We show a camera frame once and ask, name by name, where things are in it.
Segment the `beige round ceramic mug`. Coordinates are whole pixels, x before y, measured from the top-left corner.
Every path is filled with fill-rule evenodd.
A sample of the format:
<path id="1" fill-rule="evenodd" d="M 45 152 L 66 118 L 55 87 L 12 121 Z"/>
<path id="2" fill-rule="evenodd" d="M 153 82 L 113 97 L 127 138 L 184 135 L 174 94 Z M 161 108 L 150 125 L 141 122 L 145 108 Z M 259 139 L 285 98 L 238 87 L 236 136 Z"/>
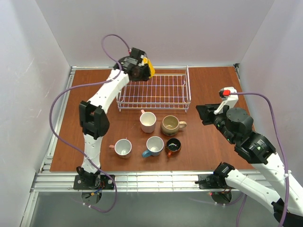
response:
<path id="1" fill-rule="evenodd" d="M 167 115 L 163 118 L 160 130 L 166 136 L 176 135 L 180 129 L 187 126 L 185 121 L 179 121 L 179 119 L 173 115 Z"/>

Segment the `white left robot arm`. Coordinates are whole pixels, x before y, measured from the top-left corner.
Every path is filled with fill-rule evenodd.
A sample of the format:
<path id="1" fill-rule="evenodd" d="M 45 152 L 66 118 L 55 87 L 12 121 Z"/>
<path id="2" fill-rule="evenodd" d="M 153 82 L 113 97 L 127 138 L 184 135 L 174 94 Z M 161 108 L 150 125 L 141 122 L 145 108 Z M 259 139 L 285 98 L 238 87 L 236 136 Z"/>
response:
<path id="1" fill-rule="evenodd" d="M 84 137 L 84 160 L 76 168 L 81 182 L 95 189 L 100 182 L 100 150 L 102 139 L 109 129 L 107 112 L 113 100 L 129 81 L 148 81 L 155 73 L 146 56 L 139 60 L 125 56 L 112 68 L 106 83 L 87 102 L 79 105 L 80 126 Z"/>

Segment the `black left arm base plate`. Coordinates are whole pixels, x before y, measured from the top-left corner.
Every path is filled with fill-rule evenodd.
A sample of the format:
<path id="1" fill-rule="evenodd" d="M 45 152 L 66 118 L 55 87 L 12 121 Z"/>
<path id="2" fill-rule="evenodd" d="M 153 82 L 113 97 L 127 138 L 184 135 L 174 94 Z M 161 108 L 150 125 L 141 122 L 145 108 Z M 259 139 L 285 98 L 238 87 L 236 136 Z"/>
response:
<path id="1" fill-rule="evenodd" d="M 80 177 L 79 175 L 75 176 L 74 184 L 73 184 L 74 190 L 113 190 L 114 189 L 114 183 L 113 180 L 111 180 L 106 175 L 100 175 L 95 177 L 93 180 L 86 180 L 83 177 Z"/>

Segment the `yellow cup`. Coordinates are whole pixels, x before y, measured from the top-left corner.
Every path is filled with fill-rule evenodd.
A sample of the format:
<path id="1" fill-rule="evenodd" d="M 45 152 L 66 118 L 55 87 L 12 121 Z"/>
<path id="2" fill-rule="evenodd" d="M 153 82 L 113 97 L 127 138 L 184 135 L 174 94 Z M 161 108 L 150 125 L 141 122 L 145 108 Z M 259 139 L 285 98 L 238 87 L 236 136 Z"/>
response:
<path id="1" fill-rule="evenodd" d="M 148 66 L 149 66 L 149 69 L 150 69 L 150 78 L 151 77 L 153 77 L 154 76 L 154 74 L 155 74 L 155 69 L 154 69 L 154 67 L 153 67 L 153 65 L 152 65 L 152 63 L 151 63 L 151 61 L 150 61 L 150 59 L 148 59 L 147 58 L 147 64 L 148 64 Z"/>

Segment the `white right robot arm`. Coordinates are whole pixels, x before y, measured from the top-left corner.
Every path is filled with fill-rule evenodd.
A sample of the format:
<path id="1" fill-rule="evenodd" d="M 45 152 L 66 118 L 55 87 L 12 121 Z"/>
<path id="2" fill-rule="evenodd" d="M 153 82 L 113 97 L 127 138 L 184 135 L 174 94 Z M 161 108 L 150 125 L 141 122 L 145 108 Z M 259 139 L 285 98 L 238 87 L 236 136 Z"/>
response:
<path id="1" fill-rule="evenodd" d="M 203 187 L 238 189 L 266 207 L 284 227 L 303 225 L 303 188 L 288 176 L 289 195 L 286 196 L 286 177 L 283 163 L 272 143 L 253 131 L 253 118 L 242 108 L 224 106 L 215 114 L 218 104 L 198 105 L 196 109 L 203 125 L 214 125 L 224 138 L 234 145 L 235 152 L 254 166 L 271 184 L 269 189 L 221 162 L 206 179 L 198 181 Z"/>

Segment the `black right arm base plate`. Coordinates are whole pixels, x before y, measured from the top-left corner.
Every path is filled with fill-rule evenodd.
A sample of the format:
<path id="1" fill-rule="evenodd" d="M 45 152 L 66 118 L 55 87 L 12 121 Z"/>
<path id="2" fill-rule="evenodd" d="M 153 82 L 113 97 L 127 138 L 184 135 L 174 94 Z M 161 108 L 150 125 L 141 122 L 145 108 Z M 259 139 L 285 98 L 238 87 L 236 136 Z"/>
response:
<path id="1" fill-rule="evenodd" d="M 198 175 L 198 180 L 195 184 L 199 185 L 200 189 L 230 189 L 225 178 L 218 175 Z"/>

